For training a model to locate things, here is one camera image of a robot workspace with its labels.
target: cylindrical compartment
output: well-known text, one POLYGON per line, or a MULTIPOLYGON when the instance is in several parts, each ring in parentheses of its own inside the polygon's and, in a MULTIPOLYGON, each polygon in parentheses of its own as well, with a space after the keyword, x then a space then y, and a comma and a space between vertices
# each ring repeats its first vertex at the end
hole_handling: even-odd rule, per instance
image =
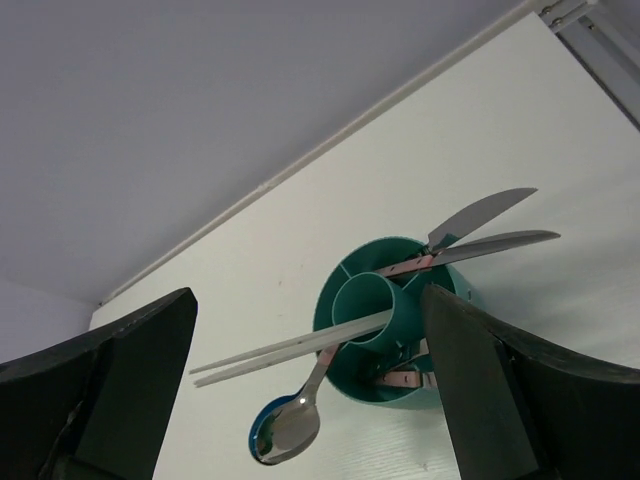
MULTIPOLYGON (((392 310, 387 326, 378 333, 357 338, 338 353, 327 373, 329 382, 357 402, 402 409, 425 409, 440 405, 437 390, 377 386, 363 382, 360 372, 383 354, 424 336, 420 295, 427 284, 440 285, 483 308, 480 295, 449 266, 405 278, 386 279, 373 271, 405 260, 424 244, 403 237, 374 240, 350 253, 325 283, 313 321, 313 330, 392 310)), ((417 368, 430 365, 423 357, 417 368)))

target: utensil holder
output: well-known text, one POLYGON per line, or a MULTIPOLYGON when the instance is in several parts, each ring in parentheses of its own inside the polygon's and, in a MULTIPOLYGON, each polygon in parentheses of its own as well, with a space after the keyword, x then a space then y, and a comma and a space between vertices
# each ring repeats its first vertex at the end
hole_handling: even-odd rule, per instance
MULTIPOLYGON (((453 267, 389 280, 374 270, 405 260, 424 243, 405 237, 385 237, 369 242, 345 257, 329 276, 316 305, 313 330, 391 310, 385 328, 348 342, 327 373, 329 382, 343 395, 360 403, 401 409, 425 409, 441 405, 437 390, 405 389, 364 383, 358 372, 402 345, 424 338, 420 294, 425 285, 440 285, 483 308, 475 289, 453 267)), ((423 358, 419 368, 430 365, 423 358)))

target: green utensil holder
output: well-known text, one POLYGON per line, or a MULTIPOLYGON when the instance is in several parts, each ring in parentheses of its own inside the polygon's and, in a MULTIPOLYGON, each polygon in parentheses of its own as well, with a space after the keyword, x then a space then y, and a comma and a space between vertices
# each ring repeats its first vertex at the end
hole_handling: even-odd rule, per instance
MULTIPOLYGON (((386 237, 367 243, 339 263, 320 292, 314 331, 391 310, 391 318, 380 332, 348 342, 327 373, 329 382, 352 400, 408 410, 441 405, 437 390, 377 386, 362 382, 358 375, 362 368, 385 354, 424 337, 420 295, 425 285, 440 285, 483 308, 475 289, 449 266, 393 281, 373 272, 405 260, 423 246, 422 242, 404 237, 386 237)), ((417 365, 423 367, 430 363, 426 357, 417 365)))

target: gray wall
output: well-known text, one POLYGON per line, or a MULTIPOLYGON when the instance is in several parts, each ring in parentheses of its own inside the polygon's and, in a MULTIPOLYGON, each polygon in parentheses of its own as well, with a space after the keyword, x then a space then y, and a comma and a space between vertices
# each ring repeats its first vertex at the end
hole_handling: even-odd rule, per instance
POLYGON ((93 306, 0 279, 0 363, 86 332, 93 306))

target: white chopstick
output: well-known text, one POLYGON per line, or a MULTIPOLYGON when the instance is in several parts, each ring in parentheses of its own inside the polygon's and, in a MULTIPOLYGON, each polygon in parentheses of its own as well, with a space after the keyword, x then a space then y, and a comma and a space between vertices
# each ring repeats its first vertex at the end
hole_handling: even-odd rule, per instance
POLYGON ((240 375, 246 375, 247 373, 262 370, 264 368, 272 367, 279 363, 293 360, 294 358, 302 357, 310 353, 317 352, 324 348, 330 347, 340 343, 353 340, 354 338, 366 335, 368 333, 376 332, 384 328, 391 318, 391 310, 385 310, 382 312, 374 313, 367 317, 352 320, 343 325, 337 325, 335 327, 325 328, 312 334, 303 335, 301 337, 285 340, 284 342, 262 347, 251 352, 243 353, 231 357, 226 360, 214 362, 204 367, 199 367, 191 371, 195 373, 197 371, 208 370, 209 368, 215 368, 216 366, 228 365, 232 359, 236 358, 253 358, 256 356, 255 352, 263 351, 269 353, 263 355, 261 358, 236 365, 235 367, 227 368, 221 372, 214 373, 207 377, 196 380, 194 384, 196 387, 204 387, 206 385, 212 385, 214 383, 229 380, 230 378, 238 377, 240 375), (279 345, 287 345, 285 348, 275 348, 279 345))

